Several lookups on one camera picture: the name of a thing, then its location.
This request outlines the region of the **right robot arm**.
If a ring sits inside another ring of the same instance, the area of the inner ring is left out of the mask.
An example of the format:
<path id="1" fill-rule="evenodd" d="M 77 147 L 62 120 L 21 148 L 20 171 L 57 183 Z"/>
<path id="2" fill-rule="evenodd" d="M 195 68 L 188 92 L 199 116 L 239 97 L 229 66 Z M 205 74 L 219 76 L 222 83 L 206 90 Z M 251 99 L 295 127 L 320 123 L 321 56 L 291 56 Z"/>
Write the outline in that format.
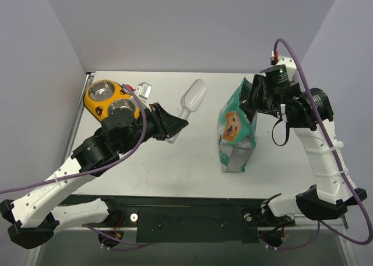
<path id="1" fill-rule="evenodd" d="M 276 65 L 256 74 L 250 93 L 244 96 L 244 110 L 257 111 L 285 122 L 286 135 L 294 131 L 311 165 L 315 184 L 294 195 L 277 194 L 261 205 L 263 218 L 275 223 L 280 218 L 302 214 L 313 221 L 333 220 L 357 205 L 350 177 L 343 178 L 342 159 L 336 160 L 343 143 L 336 139 L 334 113 L 327 94 L 312 88 L 303 92 L 299 83 L 290 81 L 286 66 Z"/>

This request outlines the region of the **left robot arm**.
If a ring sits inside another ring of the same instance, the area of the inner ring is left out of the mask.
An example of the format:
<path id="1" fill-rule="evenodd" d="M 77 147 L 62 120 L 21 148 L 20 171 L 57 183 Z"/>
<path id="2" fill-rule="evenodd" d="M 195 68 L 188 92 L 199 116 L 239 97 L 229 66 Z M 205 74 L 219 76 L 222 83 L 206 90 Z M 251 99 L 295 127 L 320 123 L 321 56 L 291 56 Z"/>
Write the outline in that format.
<path id="1" fill-rule="evenodd" d="M 101 121 L 93 136 L 84 140 L 47 180 L 45 185 L 16 200 L 1 202 L 1 216 L 10 222 L 10 240 L 24 249 L 36 248 L 54 234 L 88 223 L 111 226 L 121 211 L 108 197 L 91 202 L 63 205 L 78 188 L 100 177 L 120 158 L 133 154 L 150 138 L 159 141 L 176 136 L 187 120 L 153 103 L 139 118 L 128 108 L 115 109 Z"/>

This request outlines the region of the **green pet food bag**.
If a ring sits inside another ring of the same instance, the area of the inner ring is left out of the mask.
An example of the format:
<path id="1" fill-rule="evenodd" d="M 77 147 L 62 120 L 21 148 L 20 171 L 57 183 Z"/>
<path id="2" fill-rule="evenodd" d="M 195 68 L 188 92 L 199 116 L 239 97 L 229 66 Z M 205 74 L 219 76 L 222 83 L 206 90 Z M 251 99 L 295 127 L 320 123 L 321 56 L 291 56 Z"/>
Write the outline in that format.
<path id="1" fill-rule="evenodd" d="M 244 172 L 256 148 L 257 113 L 246 109 L 252 83 L 243 79 L 217 120 L 217 147 L 223 173 Z"/>

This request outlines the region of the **clear plastic scoop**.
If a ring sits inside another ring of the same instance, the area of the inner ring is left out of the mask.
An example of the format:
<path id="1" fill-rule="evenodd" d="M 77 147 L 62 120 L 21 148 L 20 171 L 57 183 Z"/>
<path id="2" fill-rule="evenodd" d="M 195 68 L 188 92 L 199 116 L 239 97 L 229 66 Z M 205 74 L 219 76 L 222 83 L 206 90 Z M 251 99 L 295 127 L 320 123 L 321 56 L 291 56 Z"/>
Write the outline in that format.
<path id="1" fill-rule="evenodd" d="M 187 89 L 180 100 L 181 110 L 178 118 L 189 121 L 192 113 L 195 113 L 200 108 L 200 105 L 205 99 L 207 86 L 203 79 L 197 79 Z"/>

